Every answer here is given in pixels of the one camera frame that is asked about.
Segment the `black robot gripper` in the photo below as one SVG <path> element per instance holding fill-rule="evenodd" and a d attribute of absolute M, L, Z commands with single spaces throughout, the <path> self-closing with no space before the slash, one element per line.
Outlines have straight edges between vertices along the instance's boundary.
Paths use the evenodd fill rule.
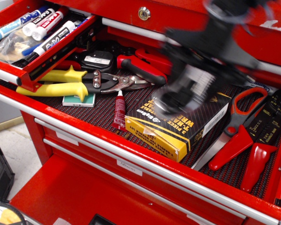
<path fill-rule="evenodd" d="M 166 30 L 166 37 L 181 45 L 163 46 L 164 54 L 172 63 L 171 77 L 184 76 L 189 60 L 187 49 L 192 49 L 202 56 L 213 58 L 220 84 L 244 86 L 247 75 L 234 65 L 257 69 L 260 61 L 243 50 L 233 39 L 232 33 L 237 25 L 245 26 L 250 9 L 258 6 L 273 17 L 266 0 L 209 0 L 204 3 L 209 16 L 204 30 Z"/>

